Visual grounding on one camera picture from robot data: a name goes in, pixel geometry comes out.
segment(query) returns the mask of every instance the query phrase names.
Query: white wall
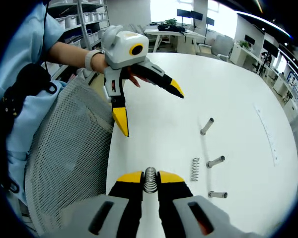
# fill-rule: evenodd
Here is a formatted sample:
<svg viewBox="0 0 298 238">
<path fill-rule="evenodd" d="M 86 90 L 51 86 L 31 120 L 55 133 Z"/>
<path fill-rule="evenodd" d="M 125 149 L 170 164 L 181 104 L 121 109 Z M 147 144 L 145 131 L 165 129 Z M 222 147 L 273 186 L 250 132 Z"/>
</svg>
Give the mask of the white wall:
<svg viewBox="0 0 298 238">
<path fill-rule="evenodd" d="M 151 22 L 150 0 L 107 0 L 109 22 L 126 28 L 133 23 L 145 26 Z"/>
<path fill-rule="evenodd" d="M 205 36 L 208 15 L 208 0 L 193 0 L 193 10 L 203 14 L 203 20 L 195 20 L 195 32 Z"/>
<path fill-rule="evenodd" d="M 244 41 L 245 35 L 248 35 L 255 40 L 255 45 L 253 46 L 254 54 L 259 56 L 263 47 L 264 34 L 244 18 L 238 16 L 235 40 Z"/>
</svg>

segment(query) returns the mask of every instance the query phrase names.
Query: monitor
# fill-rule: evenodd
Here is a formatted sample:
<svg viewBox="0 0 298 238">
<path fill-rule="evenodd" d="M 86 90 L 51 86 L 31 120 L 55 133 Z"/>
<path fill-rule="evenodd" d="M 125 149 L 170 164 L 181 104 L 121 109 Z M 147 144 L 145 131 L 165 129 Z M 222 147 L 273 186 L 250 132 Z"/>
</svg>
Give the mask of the monitor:
<svg viewBox="0 0 298 238">
<path fill-rule="evenodd" d="M 181 9 L 177 9 L 177 16 L 183 16 L 183 17 L 191 18 L 191 12 L 190 11 L 181 10 Z"/>
<path fill-rule="evenodd" d="M 271 53 L 273 56 L 278 56 L 278 48 L 269 41 L 264 40 L 263 48 Z"/>
<path fill-rule="evenodd" d="M 201 20 L 203 19 L 203 14 L 198 13 L 196 11 L 191 11 L 191 17 L 197 20 Z"/>
<path fill-rule="evenodd" d="M 248 35 L 245 35 L 244 40 L 248 41 L 249 43 L 251 43 L 252 45 L 255 44 L 255 40 L 251 37 L 249 37 Z"/>
<path fill-rule="evenodd" d="M 207 24 L 214 26 L 214 20 L 212 18 L 207 17 Z"/>
</svg>

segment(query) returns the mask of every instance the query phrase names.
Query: person's arm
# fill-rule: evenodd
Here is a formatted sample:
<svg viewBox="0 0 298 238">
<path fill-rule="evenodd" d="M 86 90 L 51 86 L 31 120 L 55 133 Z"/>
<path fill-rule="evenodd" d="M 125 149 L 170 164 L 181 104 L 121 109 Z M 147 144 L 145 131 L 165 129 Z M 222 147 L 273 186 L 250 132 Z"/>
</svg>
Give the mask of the person's arm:
<svg viewBox="0 0 298 238">
<path fill-rule="evenodd" d="M 85 57 L 89 51 L 64 44 L 61 42 L 56 42 L 48 51 L 45 60 L 53 63 L 60 63 L 69 66 L 75 66 L 79 68 L 85 67 Z M 91 67 L 94 71 L 104 73 L 105 68 L 108 67 L 108 64 L 105 60 L 105 55 L 95 54 L 91 59 Z M 140 87 L 139 83 L 135 79 L 136 75 L 130 72 L 130 80 L 137 86 Z"/>
</svg>

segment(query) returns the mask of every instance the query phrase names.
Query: potted plant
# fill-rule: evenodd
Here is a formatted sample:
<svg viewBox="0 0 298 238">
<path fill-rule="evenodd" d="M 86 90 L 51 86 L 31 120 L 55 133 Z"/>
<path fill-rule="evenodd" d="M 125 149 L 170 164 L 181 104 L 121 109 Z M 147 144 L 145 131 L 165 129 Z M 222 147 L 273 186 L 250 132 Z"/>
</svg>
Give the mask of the potted plant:
<svg viewBox="0 0 298 238">
<path fill-rule="evenodd" d="M 170 25 L 170 26 L 176 26 L 177 25 L 177 20 L 176 19 L 169 19 L 169 20 L 166 20 L 165 23 L 167 25 Z"/>
<path fill-rule="evenodd" d="M 243 47 L 243 48 L 245 48 L 245 49 L 247 49 L 247 50 L 250 49 L 250 45 L 249 45 L 249 42 L 248 42 L 248 41 L 239 41 L 238 44 L 239 44 L 241 47 Z"/>
</svg>

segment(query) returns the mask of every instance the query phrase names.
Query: window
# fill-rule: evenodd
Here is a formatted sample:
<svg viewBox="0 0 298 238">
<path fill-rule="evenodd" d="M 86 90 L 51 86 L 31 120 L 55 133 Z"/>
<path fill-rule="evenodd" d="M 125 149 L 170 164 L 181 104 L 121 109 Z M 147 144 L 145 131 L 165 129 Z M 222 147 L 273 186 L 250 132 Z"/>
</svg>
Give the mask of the window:
<svg viewBox="0 0 298 238">
<path fill-rule="evenodd" d="M 177 16 L 177 9 L 193 10 L 193 0 L 150 0 L 151 21 L 165 21 L 175 18 L 182 22 L 182 17 Z M 192 19 L 184 17 L 183 23 L 192 24 Z"/>
<path fill-rule="evenodd" d="M 285 71 L 286 66 L 287 66 L 287 60 L 283 55 L 280 54 L 280 52 L 278 52 L 277 58 L 275 58 L 273 62 L 273 67 L 278 71 L 278 73 L 282 73 Z"/>
<path fill-rule="evenodd" d="M 235 38 L 237 14 L 234 10 L 217 1 L 208 0 L 208 17 L 214 20 L 214 26 L 208 25 L 208 29 Z"/>
<path fill-rule="evenodd" d="M 282 56 L 282 59 L 280 60 L 279 65 L 277 66 L 277 71 L 279 73 L 284 72 L 286 66 L 287 66 L 287 60 L 285 59 L 284 56 Z"/>
</svg>

